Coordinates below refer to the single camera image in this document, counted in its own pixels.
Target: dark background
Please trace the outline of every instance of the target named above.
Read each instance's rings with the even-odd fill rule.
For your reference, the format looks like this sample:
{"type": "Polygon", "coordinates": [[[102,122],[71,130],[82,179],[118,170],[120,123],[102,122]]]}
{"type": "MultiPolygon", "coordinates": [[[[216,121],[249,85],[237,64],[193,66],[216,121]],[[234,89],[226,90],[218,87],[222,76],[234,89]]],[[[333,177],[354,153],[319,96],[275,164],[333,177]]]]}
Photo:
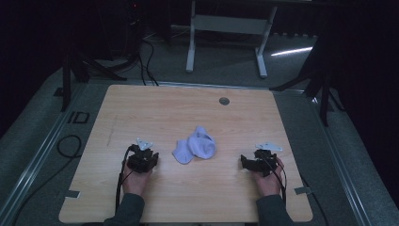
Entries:
{"type": "MultiPolygon", "coordinates": [[[[73,44],[93,58],[112,59],[126,42],[124,1],[2,1],[0,6],[0,137],[73,44]]],[[[358,1],[353,8],[283,4],[273,33],[318,36],[301,73],[332,71],[332,84],[396,205],[399,203],[399,3],[358,1]]],[[[219,6],[247,16],[250,8],[219,6]]],[[[148,26],[170,37],[170,24],[189,24],[190,1],[150,1],[148,26]]],[[[252,6],[252,16],[266,8],[252,6]]],[[[214,13],[214,5],[198,10],[214,13]]]]}

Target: metal stand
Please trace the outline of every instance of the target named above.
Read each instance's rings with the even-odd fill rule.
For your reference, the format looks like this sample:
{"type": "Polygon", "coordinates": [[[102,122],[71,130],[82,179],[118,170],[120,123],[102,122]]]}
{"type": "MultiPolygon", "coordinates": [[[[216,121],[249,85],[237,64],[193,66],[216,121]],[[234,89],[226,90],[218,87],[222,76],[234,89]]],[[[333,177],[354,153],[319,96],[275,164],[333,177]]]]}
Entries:
{"type": "Polygon", "coordinates": [[[261,78],[266,78],[267,71],[264,65],[263,51],[267,42],[267,38],[270,34],[270,29],[276,15],[276,11],[277,7],[273,7],[269,14],[268,20],[197,15],[196,1],[193,0],[191,5],[190,46],[188,48],[187,64],[185,70],[188,73],[194,71],[196,30],[243,33],[263,36],[261,45],[255,48],[255,56],[258,62],[259,75],[261,78]]]}

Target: black cable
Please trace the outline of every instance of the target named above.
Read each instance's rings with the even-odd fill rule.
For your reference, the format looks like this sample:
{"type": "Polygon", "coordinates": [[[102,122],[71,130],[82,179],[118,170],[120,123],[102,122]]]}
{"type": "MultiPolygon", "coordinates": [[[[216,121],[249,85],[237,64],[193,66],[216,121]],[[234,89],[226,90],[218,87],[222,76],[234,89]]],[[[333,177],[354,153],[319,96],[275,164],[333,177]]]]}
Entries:
{"type": "Polygon", "coordinates": [[[12,225],[15,226],[17,224],[18,221],[18,217],[21,214],[21,212],[23,211],[24,207],[26,206],[26,204],[29,202],[30,199],[32,199],[32,197],[38,193],[38,191],[40,191],[44,186],[47,185],[47,183],[49,183],[51,180],[53,180],[61,171],[63,171],[65,168],[67,168],[70,163],[73,161],[73,159],[78,158],[80,156],[82,156],[81,154],[78,154],[80,151],[80,148],[82,147],[82,140],[80,139],[80,137],[76,136],[76,135],[68,135],[65,136],[64,138],[62,138],[61,140],[58,141],[57,145],[56,145],[56,149],[58,151],[58,153],[60,153],[62,156],[69,158],[68,162],[61,168],[59,169],[55,174],[53,174],[49,179],[47,179],[43,184],[41,184],[38,188],[36,188],[25,200],[24,202],[21,204],[21,207],[18,209],[17,214],[14,217],[14,220],[12,222],[12,225]],[[78,140],[78,148],[76,149],[76,152],[73,155],[66,155],[63,152],[61,152],[59,145],[60,143],[69,137],[75,137],[78,140]]]}
{"type": "Polygon", "coordinates": [[[125,156],[123,157],[122,168],[120,169],[120,176],[118,178],[117,192],[116,192],[117,194],[115,196],[115,214],[117,213],[117,210],[120,207],[120,188],[121,188],[124,180],[126,179],[126,178],[123,179],[123,172],[124,172],[124,167],[125,167],[125,164],[126,164],[126,158],[127,158],[127,155],[129,153],[129,151],[130,150],[128,148],[126,150],[125,156]]]}
{"type": "Polygon", "coordinates": [[[264,161],[264,162],[268,165],[268,167],[269,167],[270,169],[272,169],[273,174],[276,176],[277,180],[279,181],[279,186],[281,187],[282,200],[284,201],[284,204],[286,204],[286,203],[287,203],[287,197],[286,197],[287,176],[286,176],[286,174],[285,174],[284,167],[282,167],[281,165],[278,165],[278,167],[281,167],[282,171],[284,172],[285,186],[282,184],[281,179],[280,179],[279,176],[276,174],[276,170],[273,169],[267,161],[264,161]]]}
{"type": "MultiPolygon", "coordinates": [[[[308,182],[305,180],[305,178],[302,176],[302,174],[299,173],[300,178],[302,179],[303,183],[305,184],[306,187],[310,187],[308,182]]],[[[314,194],[314,192],[311,193],[311,195],[313,196],[314,200],[316,201],[317,205],[319,206],[320,212],[322,213],[323,219],[326,223],[326,225],[328,226],[328,220],[327,220],[327,216],[326,213],[324,212],[322,205],[320,204],[319,200],[317,199],[316,195],[314,194]]]]}
{"type": "Polygon", "coordinates": [[[147,75],[149,76],[149,78],[151,79],[151,81],[153,81],[153,82],[155,83],[155,85],[156,85],[157,87],[159,87],[159,85],[158,85],[158,83],[156,82],[155,78],[153,77],[152,73],[150,73],[150,61],[151,61],[152,56],[153,56],[153,45],[152,45],[151,43],[149,43],[148,41],[146,41],[146,40],[143,40],[143,42],[146,43],[146,44],[148,44],[148,45],[151,47],[151,49],[152,49],[151,54],[150,54],[150,57],[149,57],[149,59],[147,60],[147,66],[146,66],[147,75]]]}

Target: wooden table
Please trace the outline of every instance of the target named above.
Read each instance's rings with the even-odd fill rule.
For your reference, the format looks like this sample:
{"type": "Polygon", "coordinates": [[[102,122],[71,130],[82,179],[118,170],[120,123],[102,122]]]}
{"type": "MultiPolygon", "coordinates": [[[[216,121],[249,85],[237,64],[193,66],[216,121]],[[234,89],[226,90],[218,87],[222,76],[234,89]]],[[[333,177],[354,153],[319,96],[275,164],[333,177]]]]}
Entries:
{"type": "Polygon", "coordinates": [[[268,90],[111,86],[88,139],[66,198],[62,222],[103,221],[114,216],[120,163],[136,138],[154,143],[159,162],[145,194],[142,222],[255,222],[260,198],[240,154],[253,159],[255,144],[266,141],[278,152],[287,173],[287,211],[294,221],[312,219],[306,194],[273,94],[268,90]],[[230,100],[219,103],[221,97],[230,100]],[[181,165],[172,155],[176,141],[196,126],[215,138],[211,159],[195,157],[181,165]]]}

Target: person's left hand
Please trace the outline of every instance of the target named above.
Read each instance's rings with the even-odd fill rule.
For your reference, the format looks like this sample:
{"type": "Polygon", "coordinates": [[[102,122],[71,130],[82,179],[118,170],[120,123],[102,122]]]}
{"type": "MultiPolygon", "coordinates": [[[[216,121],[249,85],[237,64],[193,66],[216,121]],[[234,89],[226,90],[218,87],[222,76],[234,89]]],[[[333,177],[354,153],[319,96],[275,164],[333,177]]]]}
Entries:
{"type": "Polygon", "coordinates": [[[123,171],[123,179],[124,180],[122,187],[123,192],[132,193],[139,196],[143,196],[147,183],[150,180],[150,176],[152,174],[152,169],[148,172],[138,173],[132,171],[128,168],[127,164],[125,164],[124,171],[123,171]]]}

